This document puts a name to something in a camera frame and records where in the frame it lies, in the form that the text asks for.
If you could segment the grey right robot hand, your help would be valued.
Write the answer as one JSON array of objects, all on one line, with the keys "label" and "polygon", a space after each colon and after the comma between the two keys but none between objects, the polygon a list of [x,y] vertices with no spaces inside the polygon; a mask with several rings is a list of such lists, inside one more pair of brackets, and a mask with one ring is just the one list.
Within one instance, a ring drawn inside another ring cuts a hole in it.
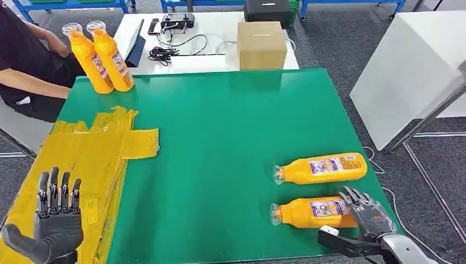
[{"label": "grey right robot hand", "polygon": [[339,192],[351,216],[355,220],[360,237],[374,242],[386,234],[395,234],[397,227],[382,207],[369,194],[347,186]]}]

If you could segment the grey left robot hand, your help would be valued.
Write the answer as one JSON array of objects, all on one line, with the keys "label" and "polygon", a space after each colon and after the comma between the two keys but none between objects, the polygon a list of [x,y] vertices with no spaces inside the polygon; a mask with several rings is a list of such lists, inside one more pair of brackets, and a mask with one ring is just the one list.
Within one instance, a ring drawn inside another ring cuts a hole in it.
[{"label": "grey left robot hand", "polygon": [[33,237],[21,233],[15,224],[4,224],[1,236],[9,248],[33,263],[77,263],[77,249],[84,240],[80,209],[81,179],[69,190],[70,173],[58,184],[59,168],[40,176]]}]

